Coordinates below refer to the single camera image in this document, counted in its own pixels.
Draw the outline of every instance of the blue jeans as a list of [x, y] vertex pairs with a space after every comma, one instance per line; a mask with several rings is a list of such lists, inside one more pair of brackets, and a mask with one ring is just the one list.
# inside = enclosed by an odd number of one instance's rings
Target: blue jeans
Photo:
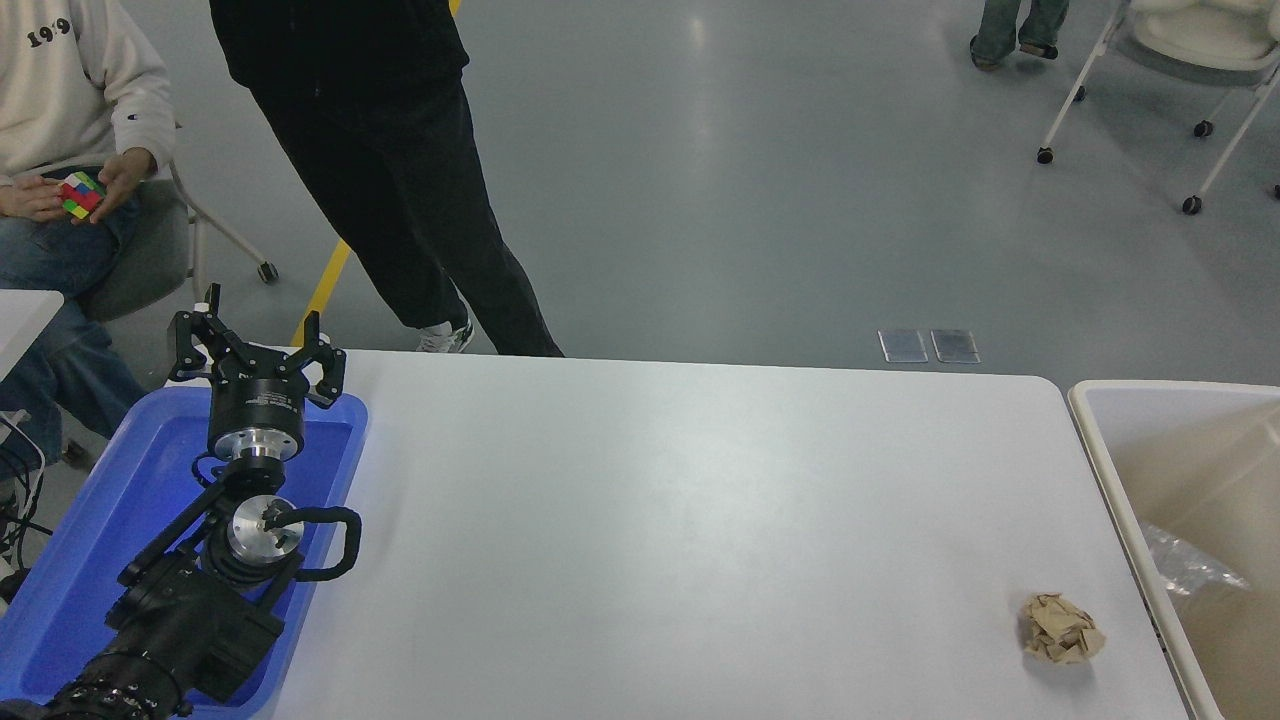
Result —
[[[50, 177], [67, 177], [76, 169], [97, 174], [97, 168], [68, 168]], [[137, 200], [131, 199], [97, 225], [73, 225], [69, 217], [49, 223], [0, 218], [0, 288], [55, 290], [64, 296], [54, 319], [0, 380], [0, 410], [31, 414], [32, 419], [19, 427], [49, 462], [61, 452], [59, 405], [86, 428], [110, 438], [124, 414], [146, 393], [111, 350], [102, 325], [86, 318], [76, 302], [115, 265], [137, 217]], [[4, 447], [31, 468], [38, 462], [15, 434]], [[12, 474], [9, 465], [0, 462], [0, 478]]]
[[987, 0], [982, 10], [982, 26], [973, 42], [973, 54], [983, 60], [996, 61], [1012, 53], [1019, 42], [1056, 45], [1057, 31], [1066, 19], [1069, 0], [1032, 0], [1032, 9], [1018, 29], [1018, 9], [1021, 0]]

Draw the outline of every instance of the white table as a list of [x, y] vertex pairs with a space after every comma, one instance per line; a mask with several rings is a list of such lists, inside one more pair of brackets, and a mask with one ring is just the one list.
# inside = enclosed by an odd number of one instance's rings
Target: white table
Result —
[[[352, 351], [346, 387], [362, 552], [274, 717], [1185, 716], [1043, 379]], [[1021, 650], [1053, 591], [1088, 665]]]
[[18, 363], [45, 324], [63, 306], [47, 290], [0, 290], [0, 379]]

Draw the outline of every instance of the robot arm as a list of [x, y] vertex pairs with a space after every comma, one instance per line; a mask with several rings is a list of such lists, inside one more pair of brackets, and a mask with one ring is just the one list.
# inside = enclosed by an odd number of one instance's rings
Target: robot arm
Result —
[[[227, 702], [283, 632], [271, 609], [289, 583], [330, 580], [355, 565], [355, 511], [297, 509], [275, 495], [284, 462], [303, 446], [305, 398], [329, 407], [342, 395], [346, 354], [320, 334], [316, 313], [305, 332], [292, 355], [243, 342], [218, 318], [218, 286], [204, 306], [174, 316], [170, 378], [209, 378], [209, 452], [227, 465], [120, 573], [125, 592], [106, 616], [116, 630], [108, 647], [45, 707], [0, 702], [0, 720], [187, 716], [192, 689]], [[311, 363], [324, 370], [314, 388], [302, 373]], [[302, 569], [307, 523], [346, 525], [333, 568]]]

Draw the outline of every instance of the gray floor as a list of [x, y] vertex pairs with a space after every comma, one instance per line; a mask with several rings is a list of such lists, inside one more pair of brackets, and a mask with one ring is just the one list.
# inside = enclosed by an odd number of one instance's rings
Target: gray floor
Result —
[[[170, 64], [188, 184], [282, 273], [215, 240], [223, 316], [287, 343], [335, 236], [207, 6], [124, 5]], [[463, 0], [458, 23], [493, 205], [571, 356], [1280, 384], [1280, 105], [1194, 218], [1244, 95], [1197, 141], [1216, 90], [1108, 54], [1034, 161], [1111, 6], [1073, 4], [1059, 60], [991, 74], [979, 0]], [[187, 302], [113, 327], [152, 384]], [[416, 342], [355, 263], [324, 325]], [[983, 361], [888, 365], [879, 328], [968, 329]]]

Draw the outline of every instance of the plastic bag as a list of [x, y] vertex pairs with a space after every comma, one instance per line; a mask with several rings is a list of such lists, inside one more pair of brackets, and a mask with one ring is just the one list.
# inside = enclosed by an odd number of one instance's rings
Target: plastic bag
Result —
[[1211, 611], [1233, 594], [1251, 589], [1249, 583], [1238, 573], [1194, 544], [1151, 523], [1140, 525], [1156, 569], [1160, 570], [1169, 598], [1180, 618]]

